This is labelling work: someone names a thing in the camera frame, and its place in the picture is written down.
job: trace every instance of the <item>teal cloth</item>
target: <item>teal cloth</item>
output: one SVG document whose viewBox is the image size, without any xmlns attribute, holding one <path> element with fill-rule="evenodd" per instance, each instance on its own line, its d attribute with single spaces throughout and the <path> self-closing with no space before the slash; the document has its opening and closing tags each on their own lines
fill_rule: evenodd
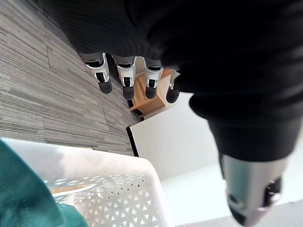
<svg viewBox="0 0 303 227">
<path fill-rule="evenodd" d="M 88 227 L 73 206 L 57 205 L 43 181 L 0 140 L 0 227 Z"/>
<path fill-rule="evenodd" d="M 58 204 L 59 210 L 65 218 L 62 227 L 88 227 L 84 217 L 71 205 Z"/>
</svg>

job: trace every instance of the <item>floor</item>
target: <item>floor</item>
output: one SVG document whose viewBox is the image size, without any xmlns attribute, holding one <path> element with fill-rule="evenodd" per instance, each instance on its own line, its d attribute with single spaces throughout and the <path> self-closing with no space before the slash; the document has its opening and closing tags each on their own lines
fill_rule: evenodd
<svg viewBox="0 0 303 227">
<path fill-rule="evenodd" d="M 102 94 L 66 37 L 33 4 L 0 1 L 1 137 L 133 155 L 125 128 L 139 119 L 112 82 L 112 93 Z"/>
</svg>

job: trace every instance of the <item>wooden furniture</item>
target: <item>wooden furniture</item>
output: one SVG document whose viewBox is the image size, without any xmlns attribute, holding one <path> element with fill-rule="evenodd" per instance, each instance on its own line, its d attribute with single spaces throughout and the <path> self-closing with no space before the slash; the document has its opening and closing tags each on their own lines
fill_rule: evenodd
<svg viewBox="0 0 303 227">
<path fill-rule="evenodd" d="M 171 69 L 164 69 L 161 78 L 169 76 L 171 74 Z M 139 110 L 142 112 L 143 116 L 149 114 L 163 106 L 165 106 L 166 100 L 163 95 L 157 90 L 155 98 L 148 99 L 145 96 L 146 79 L 144 75 L 136 77 L 134 82 L 134 99 L 132 100 L 133 106 L 130 107 L 130 111 Z"/>
</svg>

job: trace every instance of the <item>black cloth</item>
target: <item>black cloth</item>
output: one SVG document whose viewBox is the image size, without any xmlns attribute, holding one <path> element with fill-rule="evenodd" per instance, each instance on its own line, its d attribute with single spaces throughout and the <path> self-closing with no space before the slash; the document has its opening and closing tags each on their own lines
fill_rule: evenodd
<svg viewBox="0 0 303 227">
<path fill-rule="evenodd" d="M 195 93 L 190 106 L 222 154 L 269 161 L 292 151 L 303 114 L 303 0 L 39 1 L 78 53 L 180 68 L 175 88 Z"/>
</svg>

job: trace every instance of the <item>plastic basket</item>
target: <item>plastic basket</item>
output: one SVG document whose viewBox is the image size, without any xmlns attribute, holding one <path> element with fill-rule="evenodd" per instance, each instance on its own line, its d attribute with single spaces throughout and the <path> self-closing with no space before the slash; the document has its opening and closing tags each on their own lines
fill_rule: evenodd
<svg viewBox="0 0 303 227">
<path fill-rule="evenodd" d="M 101 151 L 3 139 L 90 227 L 171 227 L 158 175 L 149 161 Z"/>
</svg>

